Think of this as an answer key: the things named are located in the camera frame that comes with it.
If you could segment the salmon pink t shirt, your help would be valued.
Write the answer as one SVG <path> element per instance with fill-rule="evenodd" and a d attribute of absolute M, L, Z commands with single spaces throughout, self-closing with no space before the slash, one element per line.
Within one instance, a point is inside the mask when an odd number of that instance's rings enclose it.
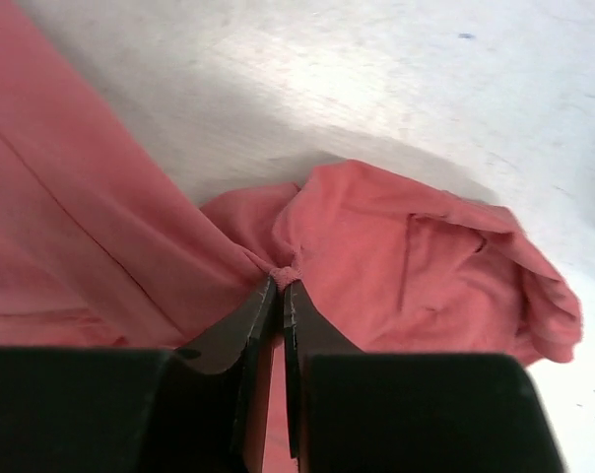
<path fill-rule="evenodd" d="M 178 349 L 277 287 L 262 468 L 289 446 L 284 292 L 376 354 L 567 363 L 579 302 L 502 207 L 354 160 L 191 204 L 0 1 L 0 347 Z"/>

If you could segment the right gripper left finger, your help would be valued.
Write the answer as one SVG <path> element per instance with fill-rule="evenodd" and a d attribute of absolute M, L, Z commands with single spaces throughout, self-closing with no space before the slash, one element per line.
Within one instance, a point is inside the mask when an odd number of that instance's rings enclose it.
<path fill-rule="evenodd" d="M 258 472 L 277 287 L 175 349 L 0 347 L 0 472 Z"/>

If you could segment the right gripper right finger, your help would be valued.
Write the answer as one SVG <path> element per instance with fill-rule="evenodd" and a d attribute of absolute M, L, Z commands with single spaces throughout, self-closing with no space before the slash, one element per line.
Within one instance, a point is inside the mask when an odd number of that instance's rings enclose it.
<path fill-rule="evenodd" d="M 302 472 L 561 472 L 534 385 L 502 354 L 376 354 L 284 292 L 289 446 Z"/>

